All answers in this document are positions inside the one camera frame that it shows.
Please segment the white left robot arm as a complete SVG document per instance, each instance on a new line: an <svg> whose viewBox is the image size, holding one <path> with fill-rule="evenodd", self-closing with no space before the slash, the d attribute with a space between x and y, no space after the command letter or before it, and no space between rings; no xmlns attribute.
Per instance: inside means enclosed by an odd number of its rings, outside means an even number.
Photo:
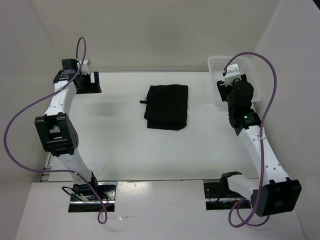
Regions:
<svg viewBox="0 0 320 240"><path fill-rule="evenodd" d="M69 113L76 94L101 93L99 73L91 72L88 59L63 59L62 70L53 79L55 95L44 115L34 124L43 149L59 159L73 179L77 198L96 200L100 187L94 173L86 166L79 151L79 136Z"/></svg>

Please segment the black shorts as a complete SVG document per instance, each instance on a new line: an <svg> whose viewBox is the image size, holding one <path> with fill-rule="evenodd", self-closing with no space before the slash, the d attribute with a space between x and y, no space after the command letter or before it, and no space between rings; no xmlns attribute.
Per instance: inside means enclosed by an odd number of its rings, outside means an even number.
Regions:
<svg viewBox="0 0 320 240"><path fill-rule="evenodd" d="M187 126L189 87L181 84L151 85L140 104L147 128L179 131Z"/></svg>

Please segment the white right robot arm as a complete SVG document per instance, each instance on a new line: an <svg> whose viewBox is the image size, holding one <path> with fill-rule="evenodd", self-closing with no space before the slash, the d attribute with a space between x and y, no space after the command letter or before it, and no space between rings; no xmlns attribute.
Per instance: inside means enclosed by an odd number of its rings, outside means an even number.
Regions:
<svg viewBox="0 0 320 240"><path fill-rule="evenodd" d="M256 184L239 171L224 173L220 193L225 197L240 194L250 201L259 217L293 211L302 186L297 179L290 178L269 144L262 121L252 108L253 86L236 78L229 85L218 81L217 88L222 101L227 103L229 123L247 148L259 177Z"/></svg>

